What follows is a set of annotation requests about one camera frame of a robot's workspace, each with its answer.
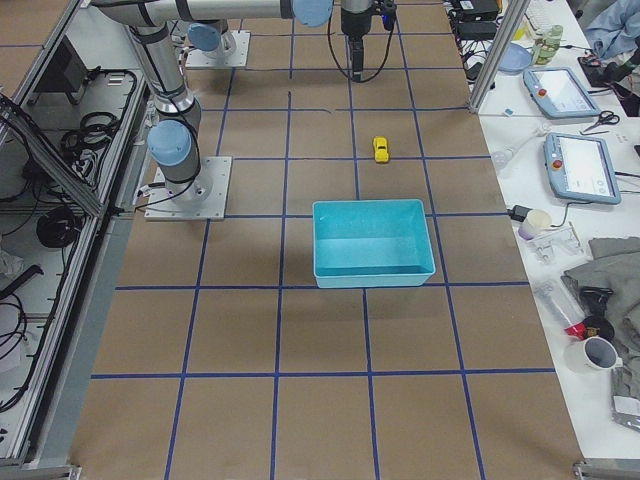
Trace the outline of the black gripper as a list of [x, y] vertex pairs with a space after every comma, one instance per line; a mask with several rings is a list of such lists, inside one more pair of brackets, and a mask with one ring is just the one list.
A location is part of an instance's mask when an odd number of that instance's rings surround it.
[[340, 20], [342, 32], [349, 36], [348, 47], [352, 73], [362, 73], [364, 66], [364, 36], [371, 28], [372, 0], [341, 0]]

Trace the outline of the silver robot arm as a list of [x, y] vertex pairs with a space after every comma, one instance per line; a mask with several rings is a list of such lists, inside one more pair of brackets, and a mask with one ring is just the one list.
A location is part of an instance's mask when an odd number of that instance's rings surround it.
[[147, 145], [164, 176], [164, 198], [147, 210], [173, 217], [213, 218], [210, 198], [225, 199], [226, 190], [206, 172], [198, 145], [201, 107], [189, 89], [169, 33], [172, 21], [184, 21], [203, 33], [189, 38], [201, 51], [222, 50], [229, 19], [296, 19], [315, 28], [331, 21], [330, 1], [96, 1], [109, 19], [123, 25], [154, 95], [159, 123]]
[[[322, 30], [335, 68], [341, 74], [355, 82], [364, 81], [364, 34], [362, 32], [333, 31], [334, 9], [328, 10], [328, 16], [319, 20], [304, 20], [296, 17], [289, 20], [282, 32], [276, 33], [276, 39], [283, 38], [287, 43], [278, 44], [276, 53], [283, 61], [277, 69], [295, 69], [306, 62], [311, 66], [317, 63], [317, 55], [304, 49], [304, 43], [315, 35], [313, 29]], [[232, 69], [245, 68], [249, 62], [251, 41], [259, 36], [249, 30], [232, 30], [225, 20], [209, 23], [193, 22], [189, 25], [185, 45], [181, 50], [179, 62], [189, 69]]]

